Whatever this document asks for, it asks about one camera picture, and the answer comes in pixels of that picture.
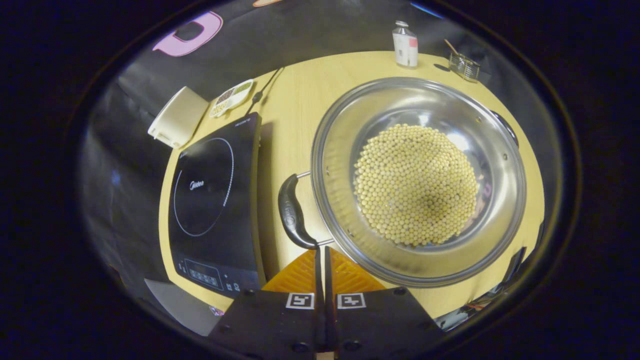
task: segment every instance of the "table surface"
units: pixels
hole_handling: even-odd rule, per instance
[[[342,94],[357,85],[392,76],[410,76],[443,83],[500,113],[518,137],[527,180],[527,201],[522,223],[511,245],[501,257],[480,274],[457,284],[441,288],[410,289],[416,299],[430,316],[444,315],[497,285],[504,277],[512,255],[523,246],[527,247],[525,256],[531,253],[544,216],[544,196],[540,168],[528,139],[512,114],[489,89],[480,83],[465,81],[453,72],[438,69],[435,67],[436,64],[448,67],[448,59],[419,54],[418,67],[405,69],[396,65],[392,51],[339,54],[287,66],[265,89],[261,102],[257,103],[252,111],[257,111],[262,117],[257,211],[260,249],[267,280],[305,252],[305,249],[293,244],[285,234],[278,215],[277,197],[280,185],[287,177],[309,170],[311,145],[316,127],[325,111]],[[273,72],[270,72],[257,77],[249,101],[227,111],[222,117],[209,117],[209,110],[216,100],[214,99],[194,137],[183,148],[242,117],[249,108],[253,93],[256,89],[261,89],[272,74]],[[226,310],[231,304],[231,299],[186,280],[176,274],[173,267],[168,244],[169,198],[176,162],[183,148],[172,152],[164,176],[159,212],[159,238],[163,261],[171,281],[200,300]],[[308,233],[318,240],[330,239],[331,235],[316,208],[308,178],[301,179],[296,193],[305,214]],[[328,246],[340,250],[335,243]],[[381,282],[388,287],[395,286]]]

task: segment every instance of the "white container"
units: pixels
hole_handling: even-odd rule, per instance
[[[174,149],[182,147],[193,136],[208,106],[205,99],[185,86],[160,110],[147,133]]]
[[[393,30],[396,63],[402,67],[414,69],[418,66],[418,38],[409,31],[404,21],[396,21],[398,26]]]

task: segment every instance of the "cooktop display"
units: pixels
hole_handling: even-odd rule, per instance
[[[261,119],[251,113],[180,153],[169,205],[176,272],[227,297],[264,284],[256,215]]]

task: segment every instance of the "black pot handle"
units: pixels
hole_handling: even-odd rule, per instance
[[[278,210],[284,231],[293,243],[305,249],[318,249],[316,239],[307,234],[302,208],[296,198],[298,179],[309,174],[309,172],[293,174],[284,181],[278,192]]]
[[[509,132],[509,135],[511,135],[511,137],[513,138],[513,141],[516,142],[516,146],[518,148],[520,148],[520,143],[518,143],[518,138],[516,137],[516,133],[513,132],[513,129],[511,128],[511,126],[509,125],[509,123],[507,122],[507,120],[504,120],[504,117],[502,117],[500,114],[498,114],[497,112],[490,110],[492,114],[495,115],[495,117],[498,118],[498,120],[500,121],[500,123],[502,124],[502,126],[504,126],[507,131]]]

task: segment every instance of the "power cord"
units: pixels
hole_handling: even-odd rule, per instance
[[[284,70],[284,66],[283,67],[279,67],[276,72],[273,73],[273,75],[271,75],[271,78],[269,79],[269,81],[267,81],[266,84],[264,84],[264,86],[260,89],[260,91],[258,91],[257,93],[255,93],[251,99],[251,106],[249,106],[249,109],[246,111],[246,113],[244,114],[245,116],[249,115],[249,112],[251,112],[251,109],[253,109],[253,105],[255,105],[256,102],[260,101],[262,99],[262,92],[264,91],[264,89],[269,85],[269,83],[271,82],[271,80],[273,80],[273,78],[275,78],[276,74],[278,74],[278,71],[280,70]]]

